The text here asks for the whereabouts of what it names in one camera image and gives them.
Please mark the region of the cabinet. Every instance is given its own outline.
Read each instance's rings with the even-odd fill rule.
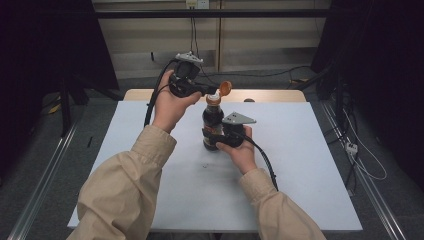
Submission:
[[[210,9],[327,9],[329,3],[329,0],[211,0],[209,5]],[[96,11],[186,8],[181,0],[94,0],[93,4]],[[210,71],[310,64],[324,21],[322,18],[197,18],[197,46],[205,58],[205,70]],[[196,49],[191,41],[190,19],[99,19],[99,22],[118,79],[156,76],[175,53]],[[146,63],[151,52],[158,56],[156,64]]]

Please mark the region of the black curtain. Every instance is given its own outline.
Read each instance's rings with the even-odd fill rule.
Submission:
[[[347,7],[333,1],[332,7]],[[367,0],[358,40],[350,46],[339,73],[378,137],[399,166],[424,190],[424,17],[419,0]],[[312,64],[319,72],[334,59],[351,26],[349,20],[326,22]],[[336,79],[319,83],[328,95]]]
[[[3,176],[23,149],[42,98],[59,92],[63,78],[71,89],[87,87],[75,76],[85,78],[89,85],[118,89],[97,19],[49,17],[40,14],[44,10],[94,12],[91,0],[0,1]]]

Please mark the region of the person's left hand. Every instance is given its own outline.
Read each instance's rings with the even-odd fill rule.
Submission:
[[[185,98],[179,98],[172,94],[167,85],[173,72],[173,70],[167,71],[159,84],[158,90],[166,87],[158,93],[155,103],[155,117],[152,123],[153,126],[159,127],[167,133],[171,133],[177,122],[184,116],[185,110],[199,101],[202,96],[200,92],[195,92]]]

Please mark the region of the electrical outlet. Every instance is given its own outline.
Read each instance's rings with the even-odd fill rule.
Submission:
[[[347,142],[345,149],[348,153],[355,155],[358,152],[358,145]]]
[[[197,0],[186,0],[187,9],[197,9]]]
[[[209,9],[209,0],[197,0],[197,9]]]

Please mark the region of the hand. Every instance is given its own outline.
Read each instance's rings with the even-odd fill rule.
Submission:
[[[252,128],[244,126],[244,130],[246,135],[252,138]],[[243,141],[237,148],[232,148],[221,142],[216,143],[216,147],[230,155],[234,165],[238,167],[243,175],[250,170],[258,168],[255,163],[255,147],[248,141]]]
[[[174,96],[167,86],[173,72],[173,70],[167,71],[159,84],[158,90],[162,90],[156,99],[155,118],[152,123],[153,126],[159,127],[167,133],[171,133],[177,122],[184,116],[185,110],[199,101],[202,96],[200,92],[195,92],[185,98]]]

